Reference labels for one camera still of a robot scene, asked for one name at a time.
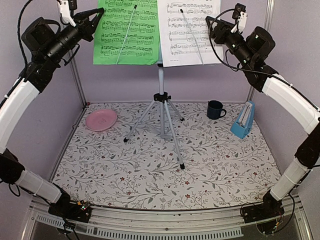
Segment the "light blue music stand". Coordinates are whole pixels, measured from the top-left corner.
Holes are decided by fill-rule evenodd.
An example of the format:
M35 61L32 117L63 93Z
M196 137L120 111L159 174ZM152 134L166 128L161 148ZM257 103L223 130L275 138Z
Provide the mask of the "light blue music stand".
M161 53L161 41L159 45L159 59L155 63L158 66L158 81L159 91L153 97L153 103L159 103L160 105L160 122L171 121L170 110L174 109L174 104L171 101L171 97L164 89L164 67Z

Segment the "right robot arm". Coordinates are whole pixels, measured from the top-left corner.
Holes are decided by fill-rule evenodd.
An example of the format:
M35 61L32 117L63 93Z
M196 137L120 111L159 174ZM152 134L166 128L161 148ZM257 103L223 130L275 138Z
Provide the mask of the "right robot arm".
M209 41L225 45L241 64L249 84L289 112L308 134L298 147L294 159L278 182L263 196L258 213L269 218L280 212L282 199L316 165L320 157L320 109L265 63L275 41L264 28L257 26L244 38L239 27L230 22L207 16Z

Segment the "blue metronome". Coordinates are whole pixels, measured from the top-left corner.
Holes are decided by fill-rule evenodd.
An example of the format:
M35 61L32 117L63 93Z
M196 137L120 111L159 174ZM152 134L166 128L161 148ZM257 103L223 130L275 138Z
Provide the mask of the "blue metronome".
M244 104L230 131L238 138L244 139L251 132L254 113L255 103L249 100Z

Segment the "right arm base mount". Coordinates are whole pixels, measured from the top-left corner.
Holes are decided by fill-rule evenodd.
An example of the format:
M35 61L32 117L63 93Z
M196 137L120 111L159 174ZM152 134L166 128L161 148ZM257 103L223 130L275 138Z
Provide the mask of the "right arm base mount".
M257 230L265 235L273 235L283 220L285 210L280 206L267 209L263 203L247 203L240 208L240 215L245 223L256 223Z

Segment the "white sheet music page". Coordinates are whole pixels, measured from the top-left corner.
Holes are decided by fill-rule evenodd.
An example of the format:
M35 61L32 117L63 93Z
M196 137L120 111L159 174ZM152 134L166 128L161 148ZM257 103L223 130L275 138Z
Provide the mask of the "white sheet music page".
M158 0L157 12L164 67L220 63L206 22L221 13L220 0Z

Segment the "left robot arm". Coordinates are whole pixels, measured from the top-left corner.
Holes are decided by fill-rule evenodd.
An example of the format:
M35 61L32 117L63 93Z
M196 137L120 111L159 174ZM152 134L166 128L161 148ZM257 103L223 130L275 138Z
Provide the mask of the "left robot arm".
M63 216L74 213L70 196L57 185L26 169L8 148L8 141L32 101L44 91L60 68L60 62L73 48L79 48L79 41L91 42L104 8L82 11L70 18L64 29L53 31L55 20L39 17L22 34L22 41L31 52L31 62L19 74L12 93L0 108L0 178L3 182L16 185L37 195L51 204Z

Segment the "green sheet music page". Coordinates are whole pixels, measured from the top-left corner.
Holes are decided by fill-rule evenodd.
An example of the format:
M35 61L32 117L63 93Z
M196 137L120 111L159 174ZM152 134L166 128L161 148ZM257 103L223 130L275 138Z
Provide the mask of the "green sheet music page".
M143 65L159 60L160 34L155 0L100 0L104 8L94 34L94 65Z

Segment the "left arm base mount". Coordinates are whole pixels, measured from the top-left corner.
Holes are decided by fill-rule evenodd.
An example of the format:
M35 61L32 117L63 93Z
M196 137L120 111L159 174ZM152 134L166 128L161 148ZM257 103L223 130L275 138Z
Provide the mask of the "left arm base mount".
M50 204L48 213L66 220L88 223L92 215L92 208L69 201L58 201Z

